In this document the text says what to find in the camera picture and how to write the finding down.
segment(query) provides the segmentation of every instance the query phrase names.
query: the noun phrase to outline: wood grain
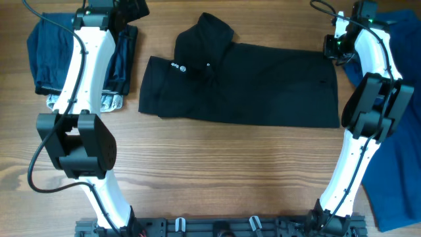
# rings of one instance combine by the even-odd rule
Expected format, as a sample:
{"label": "wood grain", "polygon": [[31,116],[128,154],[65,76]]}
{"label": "wood grain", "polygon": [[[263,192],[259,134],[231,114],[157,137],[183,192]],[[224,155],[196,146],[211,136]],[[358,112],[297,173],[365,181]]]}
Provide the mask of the wood grain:
{"label": "wood grain", "polygon": [[[44,12],[74,12],[77,0],[29,0]],[[334,1],[350,14],[353,1]],[[298,1],[149,0],[151,14],[133,22],[140,30],[131,93],[124,107],[102,116],[118,144],[115,171],[138,217],[247,217],[302,215],[327,186],[339,156],[343,129],[218,124],[165,119],[137,111],[139,88],[151,55],[171,59],[177,35],[212,13],[236,32],[236,41],[321,51],[334,29],[330,17]],[[381,11],[414,9],[419,1],[380,3]],[[0,236],[73,236],[74,222],[95,213],[79,188],[37,194],[26,182],[40,143],[35,122],[48,112],[34,93],[26,39],[38,19],[18,0],[0,0]],[[353,87],[337,68],[339,110]],[[43,151],[38,186],[69,183]],[[370,236],[420,236],[421,224],[378,232],[364,190],[355,211],[366,215]]]}

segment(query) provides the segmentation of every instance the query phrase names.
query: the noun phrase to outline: blue cloth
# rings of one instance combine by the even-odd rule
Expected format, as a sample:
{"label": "blue cloth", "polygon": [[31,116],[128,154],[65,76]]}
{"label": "blue cloth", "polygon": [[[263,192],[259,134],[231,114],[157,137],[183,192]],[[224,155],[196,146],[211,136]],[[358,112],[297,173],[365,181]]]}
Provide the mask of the blue cloth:
{"label": "blue cloth", "polygon": [[[403,80],[414,95],[396,132],[373,156],[363,178],[379,229],[384,232],[421,222],[421,21],[412,11],[378,14],[393,22],[390,48]],[[354,85],[362,80],[358,63],[345,65]]]}
{"label": "blue cloth", "polygon": [[[72,13],[43,13],[43,16],[72,29]],[[135,26],[127,26],[119,33],[114,55],[107,68],[103,94],[129,93],[136,39]],[[27,46],[35,92],[59,95],[72,59],[73,36],[58,26],[40,20],[30,34]]]}

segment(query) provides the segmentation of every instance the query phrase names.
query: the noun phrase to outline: folded clothing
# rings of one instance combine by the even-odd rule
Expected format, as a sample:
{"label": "folded clothing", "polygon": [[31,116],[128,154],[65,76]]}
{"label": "folded clothing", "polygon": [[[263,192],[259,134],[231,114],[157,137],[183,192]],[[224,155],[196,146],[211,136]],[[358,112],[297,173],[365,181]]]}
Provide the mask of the folded clothing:
{"label": "folded clothing", "polygon": [[[421,21],[413,11],[377,14],[390,23],[390,49],[414,95],[396,129],[374,154],[362,183],[381,231],[421,222]],[[362,81],[359,61],[344,67],[350,81]]]}
{"label": "folded clothing", "polygon": [[[47,107],[53,110],[55,103],[59,100],[59,95],[47,95]],[[111,112],[123,107],[123,95],[102,95],[100,112]]]}
{"label": "folded clothing", "polygon": [[[72,30],[71,13],[43,13],[43,16]],[[130,91],[131,71],[137,39],[137,27],[125,27],[118,35],[114,55],[110,59],[105,76],[103,95],[108,95],[104,105],[109,111],[112,101],[121,101]],[[40,95],[60,95],[66,82],[67,71],[73,52],[73,36],[65,30],[40,20],[27,40],[31,73],[34,78],[35,92]],[[51,105],[55,97],[49,96]]]}
{"label": "folded clothing", "polygon": [[323,53],[233,43],[203,13],[176,40],[174,60],[151,57],[139,112],[214,122],[339,127],[334,66]]}

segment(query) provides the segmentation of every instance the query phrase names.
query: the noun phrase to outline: black t-shirt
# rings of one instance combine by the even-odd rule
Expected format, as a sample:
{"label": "black t-shirt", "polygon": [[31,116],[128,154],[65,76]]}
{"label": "black t-shirt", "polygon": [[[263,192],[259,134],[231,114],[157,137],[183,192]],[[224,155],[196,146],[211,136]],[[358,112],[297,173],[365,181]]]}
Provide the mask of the black t-shirt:
{"label": "black t-shirt", "polygon": [[214,122],[339,127],[334,66],[320,52],[233,43],[211,14],[176,40],[174,60],[151,57],[139,112]]}

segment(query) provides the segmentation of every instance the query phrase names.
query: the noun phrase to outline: black cable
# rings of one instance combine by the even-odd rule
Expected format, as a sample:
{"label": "black cable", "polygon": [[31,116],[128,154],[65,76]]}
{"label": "black cable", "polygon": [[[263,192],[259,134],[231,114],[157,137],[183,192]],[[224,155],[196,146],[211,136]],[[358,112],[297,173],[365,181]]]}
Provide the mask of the black cable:
{"label": "black cable", "polygon": [[74,33],[72,30],[69,30],[68,28],[66,28],[66,27],[64,27],[64,26],[62,26],[62,25],[60,25],[60,24],[58,24],[58,23],[56,23],[52,20],[49,20],[48,18],[45,18],[41,14],[37,13],[35,10],[33,10],[33,8],[31,8],[31,6],[29,6],[29,4],[26,2],[26,0],[22,0],[22,3],[25,5],[25,7],[30,12],[32,12],[36,16],[40,17],[41,19],[43,19],[47,22],[50,22],[50,23],[54,24],[55,26],[58,26],[58,27],[62,28],[63,30],[66,30],[69,33],[71,33],[76,38],[78,43],[80,44],[80,49],[81,49],[80,54],[82,56],[82,59],[80,61],[80,68],[79,68],[78,77],[76,79],[76,83],[75,83],[72,95],[70,96],[70,99],[68,100],[67,108],[64,111],[64,113],[62,114],[62,116],[60,117],[60,119],[57,121],[57,123],[54,125],[53,129],[51,129],[50,132],[46,135],[46,137],[42,140],[42,142],[40,143],[40,145],[36,149],[36,151],[34,153],[34,156],[32,156],[31,162],[30,162],[29,167],[28,167],[28,177],[27,177],[28,178],[28,184],[33,191],[39,192],[39,193],[42,193],[42,194],[52,194],[52,193],[59,192],[59,191],[62,191],[62,190],[65,190],[65,189],[68,189],[68,188],[71,188],[71,187],[75,187],[75,186],[78,186],[78,185],[87,186],[91,190],[91,192],[92,192],[92,194],[93,194],[102,214],[104,215],[104,218],[107,220],[107,222],[111,226],[111,228],[117,233],[117,235],[120,236],[120,232],[117,230],[117,228],[114,226],[114,224],[110,220],[110,218],[108,216],[108,213],[106,212],[106,210],[105,210],[105,208],[104,208],[104,206],[103,206],[103,204],[102,204],[102,202],[99,198],[99,195],[98,195],[97,191],[95,190],[94,185],[92,185],[90,183],[87,183],[87,182],[75,182],[73,184],[68,184],[66,186],[54,188],[52,190],[44,190],[44,189],[36,187],[35,184],[34,184],[34,181],[32,179],[32,173],[34,171],[35,162],[37,161],[37,158],[38,158],[39,154],[41,153],[41,150],[45,147],[45,144],[48,142],[50,137],[62,125],[62,123],[64,121],[64,118],[66,117],[66,115],[68,115],[68,113],[71,110],[73,104],[76,102],[76,100],[75,100],[76,94],[78,92],[78,88],[79,88],[80,82],[82,80],[82,74],[83,74],[84,68],[85,68],[86,49],[85,49],[85,45],[84,45],[82,39],[76,33]]}
{"label": "black cable", "polygon": [[335,11],[333,11],[333,13],[331,13],[329,11],[326,11],[324,9],[321,9],[320,7],[315,6],[313,4],[314,2],[321,3],[321,4],[325,5],[325,6],[328,6],[329,8],[333,9],[332,6],[330,6],[329,4],[327,4],[327,3],[325,3],[325,2],[323,2],[321,0],[310,0],[310,6],[312,6],[314,9],[316,9],[318,11],[321,11],[323,13],[326,13],[328,15],[334,16],[336,18],[340,18],[340,19],[343,19],[343,20],[347,20],[349,22],[352,22],[353,24],[356,24],[356,25],[362,27],[363,29],[367,30],[368,32],[370,32],[378,40],[379,44],[381,45],[381,47],[383,49],[384,55],[385,55],[385,65],[387,67],[386,68],[387,73],[389,74],[389,77],[390,77],[390,85],[389,85],[389,91],[387,92],[386,99],[385,99],[384,104],[383,104],[382,112],[381,112],[380,117],[379,117],[379,122],[377,124],[376,132],[367,139],[366,143],[362,147],[362,151],[361,151],[361,155],[360,155],[359,161],[357,163],[357,166],[355,167],[355,171],[354,171],[353,176],[351,178],[351,181],[350,181],[350,183],[348,185],[348,188],[345,190],[345,193],[344,193],[341,201],[338,203],[337,207],[335,208],[334,212],[332,213],[332,215],[326,221],[326,224],[316,234],[314,234],[313,237],[318,236],[329,225],[329,223],[335,217],[336,213],[339,211],[339,208],[342,206],[342,204],[345,201],[346,197],[348,196],[349,192],[351,191],[351,187],[354,184],[355,178],[357,177],[358,171],[360,169],[360,165],[362,163],[362,160],[364,159],[364,154],[366,153],[367,146],[370,143],[371,139],[375,138],[380,133],[380,131],[382,129],[382,122],[383,122],[383,119],[384,119],[384,115],[385,115],[385,112],[386,112],[386,109],[387,109],[387,105],[389,103],[389,100],[390,100],[390,97],[391,97],[391,94],[392,94],[392,91],[393,91],[393,88],[394,88],[394,78],[393,78],[393,75],[391,73],[391,66],[390,66],[390,62],[389,62],[389,55],[388,55],[388,52],[387,52],[386,46],[384,45],[383,40],[380,39],[380,37],[376,33],[374,33],[371,29],[369,29],[368,27],[366,27],[366,26],[364,26],[364,25],[362,25],[362,24],[360,24],[360,23],[358,23],[358,22],[356,22],[354,20],[351,20],[351,19],[346,18],[344,16],[338,15],[338,14],[335,13]]}

